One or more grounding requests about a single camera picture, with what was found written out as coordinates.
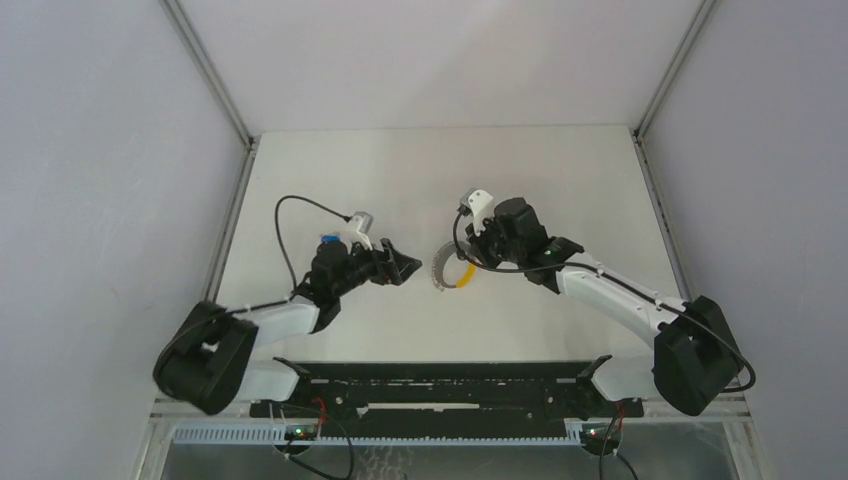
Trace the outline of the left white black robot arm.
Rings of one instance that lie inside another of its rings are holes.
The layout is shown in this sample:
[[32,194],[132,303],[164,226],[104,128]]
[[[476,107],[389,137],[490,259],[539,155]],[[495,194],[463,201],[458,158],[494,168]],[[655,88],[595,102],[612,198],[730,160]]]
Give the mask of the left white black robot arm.
[[387,238],[378,247],[323,241],[288,299],[233,310],[197,303],[157,357],[153,381],[161,393],[207,415],[234,401],[274,401],[286,415],[301,416],[313,401],[300,382],[303,372],[287,360],[257,359],[255,350],[324,330],[344,295],[366,283],[400,286],[421,266]]

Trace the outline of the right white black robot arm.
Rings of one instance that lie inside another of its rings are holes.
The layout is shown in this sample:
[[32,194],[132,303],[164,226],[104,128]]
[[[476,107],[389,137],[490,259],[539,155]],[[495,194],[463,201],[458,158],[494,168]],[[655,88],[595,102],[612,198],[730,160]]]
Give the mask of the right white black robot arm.
[[603,355],[579,374],[578,402],[587,414],[605,415],[617,401],[660,397],[678,412],[698,416],[719,395],[754,386],[755,370],[714,300],[663,295],[624,278],[582,245],[550,235],[522,197],[496,202],[485,190],[471,190],[457,216],[470,220],[464,240],[452,236],[471,265],[521,274],[580,301],[650,348],[647,356]]

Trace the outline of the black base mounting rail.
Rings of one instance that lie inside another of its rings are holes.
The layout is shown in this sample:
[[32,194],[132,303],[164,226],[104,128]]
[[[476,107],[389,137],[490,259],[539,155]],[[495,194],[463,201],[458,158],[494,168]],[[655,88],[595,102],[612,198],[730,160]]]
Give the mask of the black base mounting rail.
[[639,400],[591,392],[590,365],[307,362],[289,400],[254,403],[249,415],[313,419],[323,412],[330,436],[390,441],[546,439],[564,436],[571,420],[643,416]]

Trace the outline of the right aluminium frame post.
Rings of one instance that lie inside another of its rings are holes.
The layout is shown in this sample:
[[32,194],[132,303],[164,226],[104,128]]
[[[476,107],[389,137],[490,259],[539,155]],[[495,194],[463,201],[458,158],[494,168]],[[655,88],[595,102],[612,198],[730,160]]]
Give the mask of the right aluminium frame post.
[[672,135],[679,129],[670,125],[668,111],[669,105],[674,102],[677,84],[685,75],[691,56],[698,49],[704,32],[721,5],[720,1],[700,1],[697,4],[638,123],[630,130],[675,284],[685,299],[693,297],[693,286],[689,278],[686,249],[681,244],[679,213],[675,210],[673,199],[673,180],[667,173],[670,165],[667,159],[668,146],[672,143]]

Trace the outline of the aluminium frame post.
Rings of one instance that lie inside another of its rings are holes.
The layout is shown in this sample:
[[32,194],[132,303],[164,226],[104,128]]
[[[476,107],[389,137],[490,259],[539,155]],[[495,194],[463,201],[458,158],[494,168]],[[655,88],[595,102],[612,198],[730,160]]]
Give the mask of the aluminium frame post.
[[673,180],[667,173],[670,165],[667,159],[668,146],[672,143],[672,135],[679,129],[670,125],[668,111],[669,105],[674,102],[677,84],[685,75],[691,56],[698,49],[704,32],[721,5],[720,1],[700,1],[697,4],[638,123],[630,130],[675,284],[685,299],[693,297],[693,286],[689,278],[686,249],[681,244],[679,213],[675,210],[673,199]]
[[210,271],[205,282],[204,298],[215,300],[222,285],[228,255],[252,173],[256,142],[183,2],[163,0],[159,1],[159,5],[180,38],[218,110],[236,135],[240,146],[236,174],[233,176],[232,185],[227,189],[228,197],[222,229],[216,240]]

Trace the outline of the left aluminium frame post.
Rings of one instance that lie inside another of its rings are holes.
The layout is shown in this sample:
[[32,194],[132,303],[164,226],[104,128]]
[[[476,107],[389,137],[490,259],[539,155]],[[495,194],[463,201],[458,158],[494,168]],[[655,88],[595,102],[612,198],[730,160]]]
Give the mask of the left aluminium frame post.
[[252,173],[256,142],[183,2],[163,0],[159,1],[159,5],[180,38],[218,110],[236,135],[240,146],[236,174],[233,176],[232,185],[227,189],[228,197],[222,229],[216,240],[210,271],[205,282],[204,298],[215,300],[222,285],[228,255]]

